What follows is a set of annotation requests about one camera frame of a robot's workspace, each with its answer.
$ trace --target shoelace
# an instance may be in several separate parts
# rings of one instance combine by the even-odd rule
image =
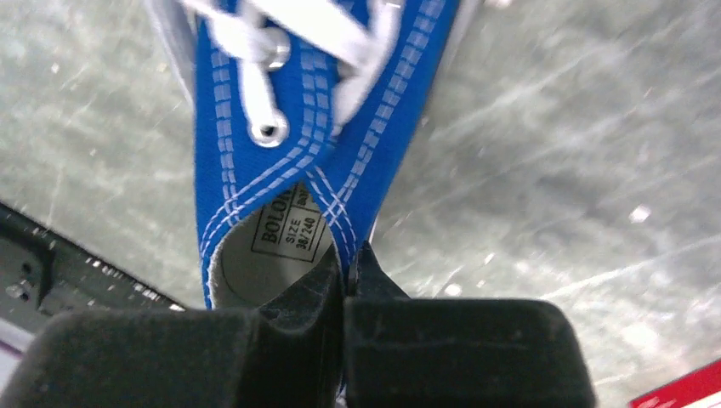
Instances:
[[[287,34],[265,27],[273,20],[312,46],[338,59],[341,81],[333,89],[333,133],[363,105],[393,53],[405,0],[368,0],[366,29],[340,5],[329,0],[241,0],[236,14],[220,10],[214,0],[179,0],[205,18],[218,47],[238,59],[241,102],[251,140],[272,148],[289,129],[275,106],[269,72],[280,69],[292,52]]]

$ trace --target gray surface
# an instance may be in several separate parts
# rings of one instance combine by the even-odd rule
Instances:
[[[557,303],[603,407],[721,357],[720,20],[479,17],[382,210],[384,268],[412,295]],[[201,305],[191,111],[139,2],[5,0],[0,36],[0,199]]]

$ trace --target metal eyelet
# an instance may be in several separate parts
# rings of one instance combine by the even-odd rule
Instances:
[[[288,120],[282,112],[275,111],[274,125],[251,125],[250,139],[254,144],[272,149],[288,138]]]
[[[264,61],[265,68],[270,72],[278,71],[291,56],[291,39],[285,31],[277,27],[269,27],[264,31],[275,44],[275,49],[270,51],[268,58]]]

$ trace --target size label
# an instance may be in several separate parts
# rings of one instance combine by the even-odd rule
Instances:
[[[263,207],[252,251],[313,262],[325,222],[302,184],[278,195]]]

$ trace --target blue shoe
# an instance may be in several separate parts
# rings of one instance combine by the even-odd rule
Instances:
[[[209,308],[267,303],[369,236],[460,0],[182,0]]]

